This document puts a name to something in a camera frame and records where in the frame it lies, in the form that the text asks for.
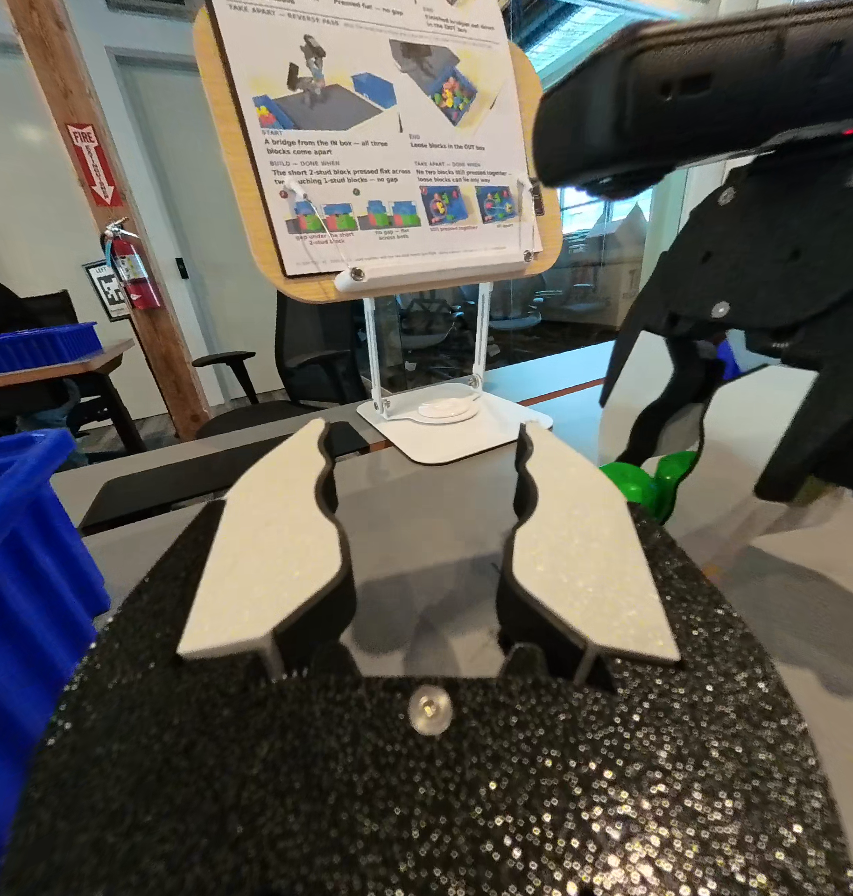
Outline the wooden office desk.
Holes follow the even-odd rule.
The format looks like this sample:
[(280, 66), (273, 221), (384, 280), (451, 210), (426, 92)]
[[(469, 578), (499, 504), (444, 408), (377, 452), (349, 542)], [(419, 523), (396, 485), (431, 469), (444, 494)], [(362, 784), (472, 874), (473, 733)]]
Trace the wooden office desk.
[(22, 410), (32, 412), (33, 403), (46, 410), (50, 400), (58, 396), (56, 385), (68, 380), (78, 387), (78, 403), (66, 418), (72, 436), (79, 439), (91, 423), (107, 423), (114, 427), (122, 446), (115, 452), (92, 453), (91, 457), (101, 461), (144, 453), (148, 447), (111, 380), (111, 373), (133, 344), (130, 339), (122, 340), (65, 363), (0, 372), (0, 421), (15, 420)]

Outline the green mega block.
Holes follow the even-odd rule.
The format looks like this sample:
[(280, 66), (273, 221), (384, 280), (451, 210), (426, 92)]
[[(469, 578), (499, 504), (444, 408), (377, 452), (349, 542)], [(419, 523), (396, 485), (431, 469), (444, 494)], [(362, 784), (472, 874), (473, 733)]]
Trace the green mega block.
[(599, 469), (627, 502), (642, 506), (657, 522), (665, 523), (676, 508), (679, 487), (691, 473), (698, 454), (688, 450), (664, 455), (658, 458), (653, 473), (626, 462), (610, 462)]

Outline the red fire extinguisher sign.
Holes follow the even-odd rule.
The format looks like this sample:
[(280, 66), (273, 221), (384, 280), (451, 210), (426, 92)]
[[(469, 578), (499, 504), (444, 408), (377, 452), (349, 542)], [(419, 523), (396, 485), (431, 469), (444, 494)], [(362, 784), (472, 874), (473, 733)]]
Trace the red fire extinguisher sign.
[(96, 129), (90, 124), (67, 123), (65, 127), (94, 203), (99, 207), (122, 207), (120, 190)]

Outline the red fire extinguisher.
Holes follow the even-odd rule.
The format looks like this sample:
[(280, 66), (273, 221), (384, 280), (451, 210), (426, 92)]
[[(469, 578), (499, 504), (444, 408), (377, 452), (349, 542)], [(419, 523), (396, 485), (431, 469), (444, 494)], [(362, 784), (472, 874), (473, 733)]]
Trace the red fire extinguisher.
[(141, 252), (140, 237), (125, 227), (126, 217), (110, 222), (101, 235), (106, 263), (113, 270), (131, 308), (137, 311), (163, 309), (154, 277)]

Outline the instruction board stand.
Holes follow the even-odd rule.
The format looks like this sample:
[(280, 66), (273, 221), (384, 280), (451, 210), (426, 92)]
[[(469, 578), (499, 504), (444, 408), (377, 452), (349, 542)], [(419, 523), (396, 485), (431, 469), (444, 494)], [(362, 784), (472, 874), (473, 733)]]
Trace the instruction board stand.
[[(484, 385), (493, 286), (563, 245), (533, 162), (541, 82), (499, 3), (205, 2), (194, 47), (262, 274), (301, 303), (363, 301), (358, 416), (432, 466), (551, 428)], [(473, 285), (472, 373), (385, 395), (376, 298)]]

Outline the black white marker tag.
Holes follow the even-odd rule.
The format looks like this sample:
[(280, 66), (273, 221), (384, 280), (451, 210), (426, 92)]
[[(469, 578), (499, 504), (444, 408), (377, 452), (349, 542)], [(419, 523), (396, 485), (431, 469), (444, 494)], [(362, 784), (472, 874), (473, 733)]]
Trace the black white marker tag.
[(112, 322), (130, 319), (129, 299), (114, 269), (105, 260), (85, 263), (82, 269), (107, 318)]

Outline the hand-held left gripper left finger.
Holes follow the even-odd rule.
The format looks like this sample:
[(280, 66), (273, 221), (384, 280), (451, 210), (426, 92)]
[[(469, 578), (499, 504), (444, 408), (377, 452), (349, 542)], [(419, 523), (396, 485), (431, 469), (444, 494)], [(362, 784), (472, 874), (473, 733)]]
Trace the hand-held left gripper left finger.
[(277, 680), (310, 666), (351, 623), (356, 591), (336, 518), (330, 430), (309, 421), (227, 492), (178, 642), (182, 659), (253, 654)]

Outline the cardboard box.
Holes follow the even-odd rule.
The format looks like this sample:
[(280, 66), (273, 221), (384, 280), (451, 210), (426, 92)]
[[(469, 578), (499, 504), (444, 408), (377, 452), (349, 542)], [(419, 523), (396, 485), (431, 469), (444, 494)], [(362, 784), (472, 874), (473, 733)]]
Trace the cardboard box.
[(549, 318), (617, 329), (637, 296), (649, 229), (649, 196), (567, 211), (570, 231), (547, 273), (559, 290)]

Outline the wooden post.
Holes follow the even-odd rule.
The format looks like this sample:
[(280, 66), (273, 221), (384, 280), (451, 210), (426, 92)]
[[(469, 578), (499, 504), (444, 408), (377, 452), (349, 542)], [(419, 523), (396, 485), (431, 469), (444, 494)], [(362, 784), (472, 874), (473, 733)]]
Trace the wooden post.
[[(191, 441), (211, 418), (210, 406), (174, 311), (174, 304), (154, 255), (148, 230), (120, 161), (106, 114), (87, 69), (66, 3), (61, 1), (6, 1), (4, 6), (35, 81), (61, 137), (89, 214), (102, 234), (117, 218), (126, 217), (129, 230), (140, 237), (148, 272), (154, 277), (163, 309), (137, 311), (131, 322), (165, 408), (178, 437)], [(99, 207), (87, 188), (75, 157), (66, 124), (90, 124), (105, 149), (123, 206)]]

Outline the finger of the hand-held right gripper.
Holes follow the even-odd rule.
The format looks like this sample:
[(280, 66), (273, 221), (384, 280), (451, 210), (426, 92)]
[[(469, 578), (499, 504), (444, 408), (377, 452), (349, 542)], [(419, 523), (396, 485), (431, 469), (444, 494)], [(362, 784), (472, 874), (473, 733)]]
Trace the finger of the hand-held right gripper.
[[(674, 371), (664, 338), (642, 333), (601, 413), (599, 465), (619, 459), (640, 413), (660, 397)], [(655, 459), (663, 455), (696, 450), (700, 445), (702, 415), (702, 402), (692, 401), (679, 409), (663, 427), (644, 467), (653, 468)]]
[(853, 496), (853, 364), (830, 364), (813, 374), (754, 493), (787, 504), (810, 477)]

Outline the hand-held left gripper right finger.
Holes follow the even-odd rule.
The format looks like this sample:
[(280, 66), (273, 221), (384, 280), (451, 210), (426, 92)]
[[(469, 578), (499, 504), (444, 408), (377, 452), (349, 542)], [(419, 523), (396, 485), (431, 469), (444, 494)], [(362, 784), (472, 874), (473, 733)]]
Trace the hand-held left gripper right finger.
[(509, 647), (540, 648), (549, 672), (610, 685), (616, 659), (677, 666), (663, 599), (614, 483), (550, 430), (521, 425), (517, 517), (505, 541), (498, 621)]

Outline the blue plastic bin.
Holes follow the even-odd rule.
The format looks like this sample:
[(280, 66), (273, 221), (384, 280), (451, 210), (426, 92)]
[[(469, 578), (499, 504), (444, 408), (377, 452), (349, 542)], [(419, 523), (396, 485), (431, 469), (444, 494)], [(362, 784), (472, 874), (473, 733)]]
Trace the blue plastic bin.
[(71, 364), (104, 350), (95, 322), (0, 334), (0, 374)]
[(0, 438), (0, 857), (35, 749), (110, 606), (51, 487), (74, 446), (61, 429)]

